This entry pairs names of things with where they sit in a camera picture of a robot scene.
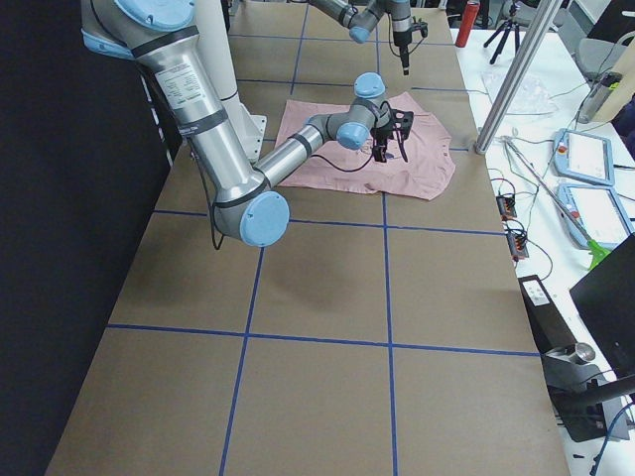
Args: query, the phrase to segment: blue tape line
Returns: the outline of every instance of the blue tape line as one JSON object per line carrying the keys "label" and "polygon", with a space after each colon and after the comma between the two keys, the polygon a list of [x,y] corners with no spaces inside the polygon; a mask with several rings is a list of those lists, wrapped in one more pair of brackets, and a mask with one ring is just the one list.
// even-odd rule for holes
{"label": "blue tape line", "polygon": [[482,231],[482,230],[460,230],[453,228],[432,228],[423,226],[399,226],[388,225],[391,230],[413,230],[413,231],[438,231],[440,233],[461,233],[465,235],[489,235],[489,236],[505,236],[503,231]]}
{"label": "blue tape line", "polygon": [[399,458],[397,450],[397,405],[395,398],[395,363],[393,355],[393,317],[390,292],[390,253],[388,249],[388,210],[386,193],[381,192],[381,205],[384,229],[384,275],[386,277],[386,323],[388,327],[388,377],[390,383],[390,425],[393,449],[393,476],[399,475]]}
{"label": "blue tape line", "polygon": [[[299,37],[284,37],[278,35],[240,35],[240,34],[230,34],[227,35],[229,38],[266,38],[271,40],[297,40]],[[303,37],[305,41],[310,42],[342,42],[342,43],[350,43],[350,40],[343,38],[319,38],[319,37]],[[378,43],[382,45],[388,45],[387,40],[378,40]],[[424,41],[421,43],[419,48],[422,47],[453,47],[454,43],[428,43]]]}
{"label": "blue tape line", "polygon": [[225,473],[225,465],[227,464],[227,453],[229,451],[229,441],[231,440],[231,430],[234,424],[234,415],[236,413],[236,404],[238,403],[238,395],[240,393],[240,382],[242,380],[242,371],[245,364],[245,355],[247,354],[247,343],[249,342],[249,330],[251,328],[251,320],[254,315],[254,307],[256,305],[256,296],[258,295],[258,285],[260,284],[260,272],[262,270],[262,261],[265,256],[265,249],[260,249],[258,257],[258,266],[256,267],[256,276],[254,278],[254,288],[251,293],[251,302],[249,303],[249,313],[247,314],[247,324],[245,325],[245,336],[242,341],[242,349],[240,351],[240,361],[238,362],[238,372],[236,373],[236,382],[234,384],[234,394],[231,399],[231,410],[229,411],[229,420],[227,422],[227,432],[225,433],[225,443],[222,448],[222,457],[220,458],[220,469],[218,475],[223,476]]}
{"label": "blue tape line", "polygon": [[302,41],[305,37],[305,28],[307,27],[307,17],[309,16],[309,4],[305,8],[305,20],[302,22],[302,31],[300,32],[300,42],[298,44],[298,53],[296,54],[296,67],[294,68],[294,77],[291,80],[291,91],[289,94],[294,94],[296,88],[296,79],[298,78],[298,67],[300,66],[300,57],[302,53]]}
{"label": "blue tape line", "polygon": [[[214,329],[196,329],[190,327],[171,327],[160,325],[141,325],[141,324],[119,324],[110,323],[106,325],[109,329],[124,330],[141,330],[150,332],[172,332],[176,334],[202,334],[202,335],[218,335],[222,337],[245,337],[254,339],[271,339],[271,340],[287,340],[295,342],[316,342],[323,344],[341,344],[341,345],[360,345],[366,347],[383,347],[388,348],[388,342],[374,342],[372,340],[350,340],[350,339],[332,339],[327,337],[305,337],[302,335],[282,335],[282,334],[263,334],[235,332],[231,330],[214,330]],[[393,348],[412,349],[412,350],[430,350],[434,352],[457,352],[462,354],[487,354],[487,355],[510,355],[519,357],[540,357],[538,352],[525,352],[519,350],[496,350],[496,349],[474,349],[469,347],[448,347],[442,345],[424,345],[424,344],[404,344],[393,342]]]}
{"label": "blue tape line", "polygon": [[160,215],[204,216],[205,218],[207,218],[207,213],[202,213],[199,211],[176,211],[155,208],[155,213],[159,213]]}
{"label": "blue tape line", "polygon": [[384,348],[388,347],[388,344],[386,342],[373,342],[371,340],[331,339],[327,337],[304,337],[302,335],[250,333],[249,337],[254,339],[287,340],[287,341],[293,341],[293,342],[315,342],[320,344],[360,345],[365,347],[384,347]]}
{"label": "blue tape line", "polygon": [[129,329],[129,330],[149,330],[154,332],[174,332],[177,334],[204,334],[204,335],[222,335],[230,337],[244,337],[242,332],[232,332],[230,330],[213,330],[213,329],[194,329],[187,327],[171,327],[158,325],[139,325],[139,324],[107,324],[109,329]]}
{"label": "blue tape line", "polygon": [[398,349],[431,350],[435,352],[456,352],[461,354],[486,354],[486,355],[508,355],[516,357],[540,357],[538,352],[524,352],[519,350],[495,350],[495,349],[471,349],[468,347],[445,347],[439,345],[419,345],[419,344],[393,344]]}
{"label": "blue tape line", "polygon": [[346,223],[343,221],[316,221],[316,220],[300,220],[298,218],[292,218],[289,220],[291,223],[305,223],[309,225],[332,225],[332,226],[361,226],[363,228],[383,228],[384,225],[376,224],[373,225],[371,223]]}
{"label": "blue tape line", "polygon": [[[207,217],[206,213],[194,212],[194,211],[172,211],[172,210],[160,210],[156,209],[155,213],[161,213],[165,215],[185,215],[185,216],[197,216]],[[290,223],[304,223],[309,225],[330,225],[330,226],[352,226],[363,228],[388,228],[389,230],[407,230],[407,231],[435,231],[439,233],[459,233],[465,235],[487,235],[487,236],[505,236],[503,231],[484,231],[484,230],[461,230],[454,228],[433,228],[430,226],[400,226],[400,225],[380,225],[373,223],[355,223],[345,221],[319,221],[319,220],[301,220],[298,218],[291,218]]]}
{"label": "blue tape line", "polygon": [[236,82],[264,82],[272,84],[291,84],[298,86],[352,87],[352,84],[340,84],[335,82],[283,81],[280,79],[236,79]]}

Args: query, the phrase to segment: black tripod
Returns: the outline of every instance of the black tripod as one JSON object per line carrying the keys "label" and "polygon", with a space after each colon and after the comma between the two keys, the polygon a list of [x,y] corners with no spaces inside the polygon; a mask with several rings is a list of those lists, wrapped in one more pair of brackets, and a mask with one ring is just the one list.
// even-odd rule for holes
{"label": "black tripod", "polygon": [[496,62],[496,58],[503,52],[503,48],[505,48],[505,42],[507,41],[507,37],[509,37],[509,32],[514,29],[514,44],[516,46],[515,52],[518,53],[518,48],[520,47],[520,26],[518,22],[516,22],[516,12],[520,10],[520,7],[517,3],[518,0],[512,0],[512,4],[509,7],[509,18],[505,20],[505,22],[501,23],[500,27],[496,29],[494,34],[489,37],[489,40],[485,42],[483,45],[484,48],[487,48],[490,43],[494,41],[494,39],[500,34],[503,33],[503,38],[500,39],[498,47],[496,47],[496,51],[494,52],[494,56],[489,61],[490,64],[494,64]]}

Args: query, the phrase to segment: black curtain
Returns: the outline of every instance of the black curtain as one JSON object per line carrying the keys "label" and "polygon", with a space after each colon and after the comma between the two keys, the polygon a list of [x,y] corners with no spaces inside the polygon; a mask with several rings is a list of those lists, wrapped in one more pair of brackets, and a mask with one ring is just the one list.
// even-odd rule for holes
{"label": "black curtain", "polygon": [[0,474],[40,475],[169,167],[138,70],[83,47],[78,0],[3,7]]}

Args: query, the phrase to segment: chair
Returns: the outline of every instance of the chair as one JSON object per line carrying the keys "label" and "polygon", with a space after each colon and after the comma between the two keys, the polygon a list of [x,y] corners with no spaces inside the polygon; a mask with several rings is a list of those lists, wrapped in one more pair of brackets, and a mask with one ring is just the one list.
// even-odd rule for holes
{"label": "chair", "polygon": [[[536,17],[537,8],[533,6],[527,5],[525,2],[520,3],[520,10],[516,13],[516,21],[521,27],[529,27],[529,24],[532,23],[534,18]],[[496,18],[496,23],[494,23],[494,27],[498,26],[501,20],[509,19],[509,7],[512,5],[512,0],[505,0],[500,7],[500,11],[498,12],[498,17]],[[569,10],[566,7],[561,7],[554,18],[554,27],[561,27],[567,18],[569,17]]]}
{"label": "chair", "polygon": [[635,38],[635,32],[627,33],[617,42],[583,38],[575,49],[575,63],[582,75],[596,81],[602,74],[612,69],[626,50],[624,43]]}

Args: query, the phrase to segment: pink t-shirt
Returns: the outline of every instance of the pink t-shirt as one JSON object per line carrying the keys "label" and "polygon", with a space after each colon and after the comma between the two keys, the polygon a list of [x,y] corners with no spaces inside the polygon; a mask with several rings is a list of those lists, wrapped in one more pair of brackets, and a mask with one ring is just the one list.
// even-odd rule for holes
{"label": "pink t-shirt", "polygon": [[[310,158],[289,177],[282,186],[306,186],[329,190],[375,193],[387,191],[398,195],[432,199],[445,190],[454,173],[449,156],[450,135],[430,112],[424,111],[410,94],[404,92],[389,100],[395,109],[413,111],[415,121],[405,142],[408,161],[401,158],[397,141],[388,143],[388,153],[394,156],[385,164],[371,161],[359,172],[340,172],[320,158]],[[282,118],[276,147],[298,132],[307,119],[316,114],[346,112],[349,106],[313,104],[288,100]],[[344,149],[336,142],[328,142],[317,153],[343,169],[356,169],[368,160],[372,138],[359,151]]]}

